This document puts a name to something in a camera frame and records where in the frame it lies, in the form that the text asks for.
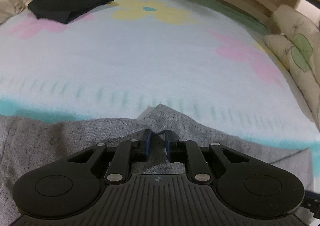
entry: black gripper base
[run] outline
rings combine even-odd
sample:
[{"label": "black gripper base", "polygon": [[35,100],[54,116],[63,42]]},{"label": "black gripper base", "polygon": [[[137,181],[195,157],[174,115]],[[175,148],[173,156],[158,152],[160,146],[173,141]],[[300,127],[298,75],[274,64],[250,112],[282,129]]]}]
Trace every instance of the black gripper base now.
[{"label": "black gripper base", "polygon": [[185,174],[134,174],[109,185],[101,198],[81,214],[59,220],[23,215],[13,226],[305,226],[293,214],[258,220],[224,206],[208,185],[194,184]]}]

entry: yellow flower print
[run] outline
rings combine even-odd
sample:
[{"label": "yellow flower print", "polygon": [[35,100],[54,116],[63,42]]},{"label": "yellow flower print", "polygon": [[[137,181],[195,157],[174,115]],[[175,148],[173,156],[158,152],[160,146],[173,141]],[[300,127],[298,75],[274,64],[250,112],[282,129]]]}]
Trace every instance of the yellow flower print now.
[{"label": "yellow flower print", "polygon": [[136,20],[153,15],[157,20],[169,24],[183,25],[196,23],[190,18],[191,13],[177,8],[170,8],[166,3],[156,0],[117,0],[116,3],[123,9],[114,12],[117,20]]},{"label": "yellow flower print", "polygon": [[253,45],[258,48],[259,50],[265,52],[265,50],[263,49],[263,47],[258,43],[258,42],[254,42]]}]

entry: pink flower print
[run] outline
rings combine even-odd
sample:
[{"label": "pink flower print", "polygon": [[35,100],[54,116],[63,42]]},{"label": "pink flower print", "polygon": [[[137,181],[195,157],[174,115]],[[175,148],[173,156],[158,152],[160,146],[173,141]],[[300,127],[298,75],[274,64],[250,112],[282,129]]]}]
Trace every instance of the pink flower print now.
[{"label": "pink flower print", "polygon": [[71,23],[79,20],[90,21],[93,19],[95,19],[93,14],[86,13],[65,25],[49,19],[37,19],[33,13],[28,13],[27,20],[16,24],[13,28],[7,31],[7,34],[13,35],[15,33],[19,33],[19,37],[21,39],[28,39],[35,36],[42,30],[52,33],[61,33],[64,32]]},{"label": "pink flower print", "polygon": [[219,56],[235,62],[248,63],[260,80],[268,84],[276,83],[282,87],[280,82],[282,73],[268,61],[266,54],[234,36],[212,30],[208,30],[208,32],[223,43],[216,49]]}]

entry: circular pad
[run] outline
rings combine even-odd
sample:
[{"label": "circular pad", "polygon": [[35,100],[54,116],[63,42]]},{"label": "circular pad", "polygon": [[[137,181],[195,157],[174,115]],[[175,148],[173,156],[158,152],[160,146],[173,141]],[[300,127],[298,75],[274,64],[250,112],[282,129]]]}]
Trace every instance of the circular pad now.
[{"label": "circular pad", "polygon": [[72,188],[72,181],[62,175],[50,175],[40,179],[36,183],[39,194],[54,197],[65,194]]},{"label": "circular pad", "polygon": [[249,192],[260,196],[272,196],[281,190],[279,180],[268,175],[254,175],[244,185]]}]

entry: blue dot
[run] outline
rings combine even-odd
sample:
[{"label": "blue dot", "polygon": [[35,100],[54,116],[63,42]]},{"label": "blue dot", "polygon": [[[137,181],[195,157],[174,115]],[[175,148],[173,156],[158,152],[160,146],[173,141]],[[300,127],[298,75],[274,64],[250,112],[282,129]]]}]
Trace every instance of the blue dot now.
[{"label": "blue dot", "polygon": [[146,10],[146,11],[157,11],[157,9],[155,9],[155,8],[150,8],[150,7],[143,7],[142,9],[143,9],[143,10]]}]

